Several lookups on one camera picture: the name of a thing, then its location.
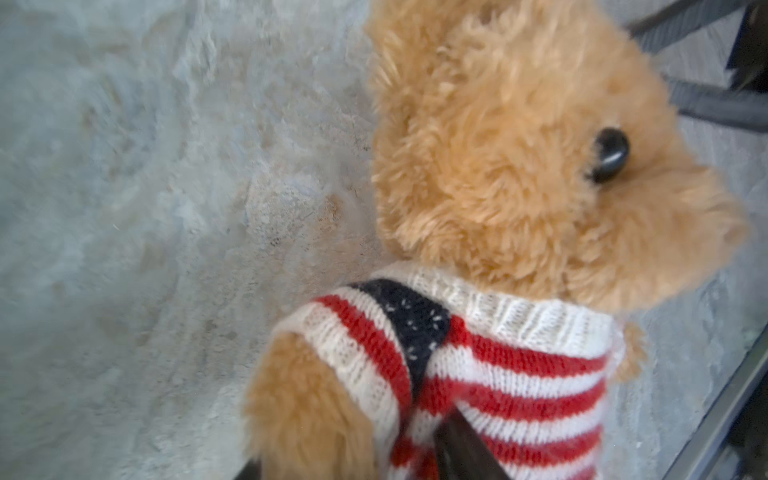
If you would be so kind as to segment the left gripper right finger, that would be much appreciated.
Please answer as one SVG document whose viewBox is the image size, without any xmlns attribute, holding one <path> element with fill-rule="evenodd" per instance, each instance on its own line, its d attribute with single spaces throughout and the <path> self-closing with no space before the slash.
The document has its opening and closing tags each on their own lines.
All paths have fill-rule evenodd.
<svg viewBox="0 0 768 480">
<path fill-rule="evenodd" d="M 500 463 L 458 411 L 436 429 L 435 456 L 440 480 L 509 480 Z"/>
</svg>

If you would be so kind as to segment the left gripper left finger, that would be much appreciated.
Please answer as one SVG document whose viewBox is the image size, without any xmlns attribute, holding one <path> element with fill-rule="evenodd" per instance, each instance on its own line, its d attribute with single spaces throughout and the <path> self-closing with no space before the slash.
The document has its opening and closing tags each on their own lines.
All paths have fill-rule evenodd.
<svg viewBox="0 0 768 480">
<path fill-rule="evenodd" d="M 262 466 L 257 460 L 248 460 L 234 477 L 234 480 L 261 480 Z"/>
</svg>

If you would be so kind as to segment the red white striped sweater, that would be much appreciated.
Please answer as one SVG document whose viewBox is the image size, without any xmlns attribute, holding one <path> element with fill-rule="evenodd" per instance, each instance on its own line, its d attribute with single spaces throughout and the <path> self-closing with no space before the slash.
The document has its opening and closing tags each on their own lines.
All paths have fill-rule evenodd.
<svg viewBox="0 0 768 480">
<path fill-rule="evenodd" d="M 282 319 L 245 413 L 269 479 L 435 479 L 460 414 L 511 479 L 596 479 L 613 316 L 399 261 Z"/>
</svg>

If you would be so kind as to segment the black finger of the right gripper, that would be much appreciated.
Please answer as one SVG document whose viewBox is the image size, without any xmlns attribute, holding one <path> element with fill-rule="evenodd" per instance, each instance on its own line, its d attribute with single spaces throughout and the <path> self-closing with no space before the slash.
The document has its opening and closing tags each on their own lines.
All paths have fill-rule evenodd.
<svg viewBox="0 0 768 480">
<path fill-rule="evenodd" d="M 640 46 L 655 55 L 686 36 L 751 4 L 750 0 L 679 0 L 658 12 L 627 24 Z"/>
<path fill-rule="evenodd" d="M 680 115 L 755 133 L 767 132 L 767 94 L 730 91 L 665 77 L 670 102 Z"/>
</svg>

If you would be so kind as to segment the brown teddy bear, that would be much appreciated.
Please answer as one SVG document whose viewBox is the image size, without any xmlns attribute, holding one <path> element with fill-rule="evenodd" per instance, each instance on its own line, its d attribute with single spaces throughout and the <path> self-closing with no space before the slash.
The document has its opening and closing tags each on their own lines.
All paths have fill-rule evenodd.
<svg viewBox="0 0 768 480">
<path fill-rule="evenodd" d="M 696 286 L 747 234 L 650 59 L 593 1 L 376 1 L 376 223 L 394 263 L 620 321 Z"/>
</svg>

